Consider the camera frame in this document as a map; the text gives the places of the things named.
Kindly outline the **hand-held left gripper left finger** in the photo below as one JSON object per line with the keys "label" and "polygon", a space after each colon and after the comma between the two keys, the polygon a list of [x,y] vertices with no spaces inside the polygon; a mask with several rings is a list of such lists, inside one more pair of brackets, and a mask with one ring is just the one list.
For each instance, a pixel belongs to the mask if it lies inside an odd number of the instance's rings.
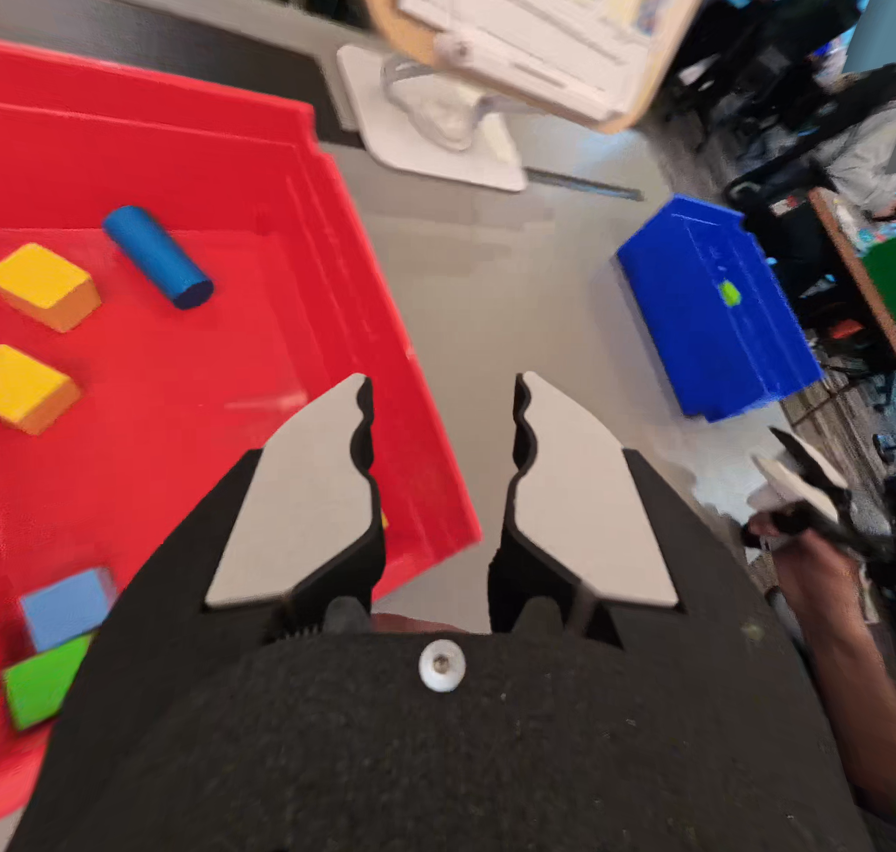
{"label": "hand-held left gripper left finger", "polygon": [[285,421],[264,444],[206,592],[211,609],[285,600],[328,566],[373,546],[385,568],[373,465],[373,382],[353,374]]}

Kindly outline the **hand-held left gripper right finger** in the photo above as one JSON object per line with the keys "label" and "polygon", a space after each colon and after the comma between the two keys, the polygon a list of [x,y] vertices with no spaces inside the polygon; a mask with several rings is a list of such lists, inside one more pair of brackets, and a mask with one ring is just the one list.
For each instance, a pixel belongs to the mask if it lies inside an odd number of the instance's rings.
{"label": "hand-held left gripper right finger", "polygon": [[679,596],[612,432],[537,373],[516,376],[515,473],[490,564],[491,612],[536,597],[570,612],[595,600],[671,610]]}

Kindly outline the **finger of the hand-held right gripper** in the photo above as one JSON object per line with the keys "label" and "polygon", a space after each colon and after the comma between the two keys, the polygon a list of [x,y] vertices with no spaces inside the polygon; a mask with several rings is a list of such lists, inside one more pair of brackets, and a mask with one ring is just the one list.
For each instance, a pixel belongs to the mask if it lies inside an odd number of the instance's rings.
{"label": "finger of the hand-held right gripper", "polygon": [[754,511],[776,511],[797,503],[815,505],[815,488],[783,462],[753,454],[753,464],[763,483],[748,495]]}
{"label": "finger of the hand-held right gripper", "polygon": [[822,491],[836,506],[852,503],[853,495],[846,477],[824,454],[799,435],[775,426],[768,429],[797,466],[799,477],[809,486]]}

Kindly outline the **red plastic bin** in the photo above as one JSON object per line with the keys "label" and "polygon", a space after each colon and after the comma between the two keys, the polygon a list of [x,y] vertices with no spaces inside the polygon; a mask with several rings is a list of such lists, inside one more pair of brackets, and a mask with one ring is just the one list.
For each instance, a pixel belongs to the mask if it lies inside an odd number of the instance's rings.
{"label": "red plastic bin", "polygon": [[[293,99],[2,44],[2,257],[42,244],[101,307],[57,333],[2,302],[2,343],[82,398],[46,432],[2,426],[2,663],[18,597],[102,566],[124,589],[246,451],[355,372],[375,393],[387,519],[375,600],[482,539],[350,191],[323,151],[322,72]],[[102,229],[149,211],[212,280],[175,308]]]}

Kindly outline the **blue plastic bin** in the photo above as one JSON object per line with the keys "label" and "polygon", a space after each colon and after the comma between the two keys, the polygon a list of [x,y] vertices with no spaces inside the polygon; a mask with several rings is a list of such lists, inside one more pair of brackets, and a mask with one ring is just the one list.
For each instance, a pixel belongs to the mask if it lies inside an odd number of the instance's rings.
{"label": "blue plastic bin", "polygon": [[[685,417],[737,418],[823,379],[740,213],[674,195],[617,258]],[[738,307],[721,298],[725,279],[742,294]]]}

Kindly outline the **light blue wooden cube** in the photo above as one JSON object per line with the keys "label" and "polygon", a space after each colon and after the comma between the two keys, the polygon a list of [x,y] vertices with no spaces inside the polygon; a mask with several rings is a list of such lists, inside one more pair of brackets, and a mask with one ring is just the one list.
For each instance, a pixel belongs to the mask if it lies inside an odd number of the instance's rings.
{"label": "light blue wooden cube", "polygon": [[36,653],[57,648],[95,631],[106,620],[118,592],[103,567],[72,574],[19,598]]}

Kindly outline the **blue wooden cylinder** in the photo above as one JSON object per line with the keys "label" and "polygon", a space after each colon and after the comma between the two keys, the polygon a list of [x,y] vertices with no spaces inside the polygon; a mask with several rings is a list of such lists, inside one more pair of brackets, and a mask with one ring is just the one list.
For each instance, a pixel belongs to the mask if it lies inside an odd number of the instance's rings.
{"label": "blue wooden cylinder", "polygon": [[117,208],[103,219],[102,229],[175,308],[200,307],[213,295],[212,280],[149,211]]}

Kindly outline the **green wooden cube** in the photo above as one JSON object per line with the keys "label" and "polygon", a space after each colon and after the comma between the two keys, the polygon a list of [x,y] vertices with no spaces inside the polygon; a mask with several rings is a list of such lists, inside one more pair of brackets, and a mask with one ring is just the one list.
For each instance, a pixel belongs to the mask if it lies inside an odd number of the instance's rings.
{"label": "green wooden cube", "polygon": [[16,732],[58,715],[93,639],[94,633],[83,634],[2,671],[6,707]]}

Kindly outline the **person's right forearm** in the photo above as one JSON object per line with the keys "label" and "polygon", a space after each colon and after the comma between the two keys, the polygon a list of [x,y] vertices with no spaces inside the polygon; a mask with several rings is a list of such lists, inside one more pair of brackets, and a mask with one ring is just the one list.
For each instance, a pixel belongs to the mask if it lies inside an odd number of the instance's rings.
{"label": "person's right forearm", "polygon": [[872,814],[893,824],[895,690],[875,639],[862,618],[804,634],[847,780]]}

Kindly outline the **person's right hand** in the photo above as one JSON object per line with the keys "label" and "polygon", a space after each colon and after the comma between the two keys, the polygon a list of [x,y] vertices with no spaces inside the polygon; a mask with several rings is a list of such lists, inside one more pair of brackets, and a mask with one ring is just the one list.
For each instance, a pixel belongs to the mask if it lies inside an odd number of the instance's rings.
{"label": "person's right hand", "polygon": [[853,646],[868,638],[857,561],[815,530],[771,553],[778,587],[809,648]]}

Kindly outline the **clipboard with instruction sheet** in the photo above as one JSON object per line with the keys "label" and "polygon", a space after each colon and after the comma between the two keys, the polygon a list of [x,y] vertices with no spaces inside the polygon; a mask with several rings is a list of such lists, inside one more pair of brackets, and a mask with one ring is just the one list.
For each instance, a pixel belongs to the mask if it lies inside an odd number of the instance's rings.
{"label": "clipboard with instruction sheet", "polygon": [[398,54],[615,134],[642,119],[703,0],[364,0]]}

